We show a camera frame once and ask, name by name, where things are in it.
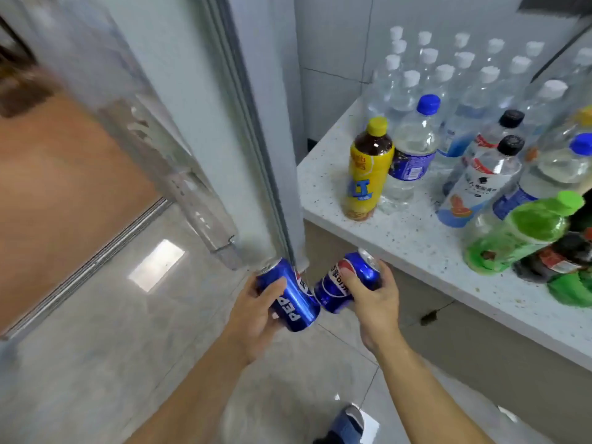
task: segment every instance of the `bottle with black cap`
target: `bottle with black cap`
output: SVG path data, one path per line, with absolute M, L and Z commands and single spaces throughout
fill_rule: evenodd
M 502 138 L 509 134 L 516 133 L 516 128 L 520 126 L 524 119 L 524 113 L 514 109 L 508 109 L 503 113 L 495 123 L 485 125 L 481 132 L 473 139 L 470 145 L 465 150 L 456 165 L 452 169 L 450 176 L 442 187 L 442 192 L 448 195 L 450 189 L 456 184 L 461 177 L 467 165 L 479 150 L 492 149 L 497 147 L 497 144 Z
M 507 135 L 497 147 L 478 151 L 440 206 L 440 221 L 450 227 L 466 225 L 520 172 L 517 154 L 523 146 L 523 139 Z

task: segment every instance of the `white countertop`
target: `white countertop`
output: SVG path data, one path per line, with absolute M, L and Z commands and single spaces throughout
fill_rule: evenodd
M 407 210 L 377 211 L 363 223 L 344 216 L 349 147 L 364 126 L 358 99 L 298 165 L 305 218 L 592 371 L 592 308 L 563 306 L 544 285 L 511 269 L 495 276 L 471 271 L 462 257 L 465 230 L 443 225 L 434 213 L 437 172 L 426 173 Z

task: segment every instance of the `blue can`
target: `blue can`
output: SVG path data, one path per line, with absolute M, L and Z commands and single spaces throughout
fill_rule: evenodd
M 375 290 L 381 286 L 380 270 L 377 260 L 365 249 L 346 254 L 338 261 L 319 282 L 314 286 L 314 296 L 325 310 L 330 313 L 339 313 L 350 301 L 353 300 L 343 281 L 339 270 L 347 268 L 356 273 L 360 282 L 369 290 Z
M 277 313 L 289 331 L 304 330 L 319 316 L 321 306 L 289 261 L 268 261 L 257 271 L 257 289 L 261 293 L 281 277 L 286 278 L 286 289 L 271 305 L 271 309 Z

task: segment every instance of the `white bottle cap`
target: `white bottle cap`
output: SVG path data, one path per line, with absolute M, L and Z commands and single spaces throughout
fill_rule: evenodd
M 527 42 L 526 55 L 528 57 L 537 57 L 543 51 L 544 45 L 544 42 Z
M 391 41 L 401 40 L 403 37 L 403 27 L 392 27 L 391 28 Z
M 524 56 L 514 56 L 512 58 L 512 63 L 510 64 L 510 73 L 511 74 L 522 74 L 528 67 L 530 67 L 530 63 L 532 61 Z
M 475 59 L 475 54 L 469 51 L 461 51 L 455 55 L 458 68 L 469 68 Z
M 487 43 L 487 53 L 497 54 L 504 47 L 505 42 L 502 39 L 490 39 Z
M 499 75 L 499 68 L 492 66 L 483 67 L 479 72 L 479 81 L 483 84 L 489 84 L 495 81 Z
M 470 36 L 468 32 L 459 32 L 454 36 L 454 46 L 456 48 L 464 48 L 469 43 Z
M 432 41 L 432 33 L 429 31 L 421 31 L 418 35 L 417 43 L 425 47 Z
M 405 87 L 415 87 L 419 84 L 419 71 L 417 70 L 407 70 L 403 74 L 403 85 Z
M 550 79 L 543 84 L 543 87 L 537 93 L 537 97 L 546 100 L 558 99 L 563 96 L 567 90 L 567 84 L 559 79 Z
M 424 48 L 421 51 L 421 61 L 424 64 L 433 64 L 438 59 L 438 50 L 435 48 Z
M 582 48 L 573 59 L 574 64 L 592 65 L 592 48 Z
M 392 71 L 399 68 L 399 64 L 401 63 L 401 57 L 396 54 L 389 54 L 386 58 L 387 61 L 387 70 Z
M 436 67 L 436 79 L 440 82 L 448 81 L 454 74 L 454 67 L 442 64 Z
M 393 54 L 401 54 L 402 52 L 405 52 L 406 49 L 407 41 L 403 39 L 395 40 L 391 44 L 391 51 L 393 52 Z

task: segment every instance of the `person's right hand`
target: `person's right hand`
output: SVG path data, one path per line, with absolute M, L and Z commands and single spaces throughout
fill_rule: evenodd
M 378 264 L 382 287 L 376 291 L 367 289 L 349 269 L 340 270 L 343 283 L 355 300 L 353 308 L 360 321 L 362 341 L 372 352 L 376 351 L 375 346 L 399 335 L 399 289 L 386 263 Z

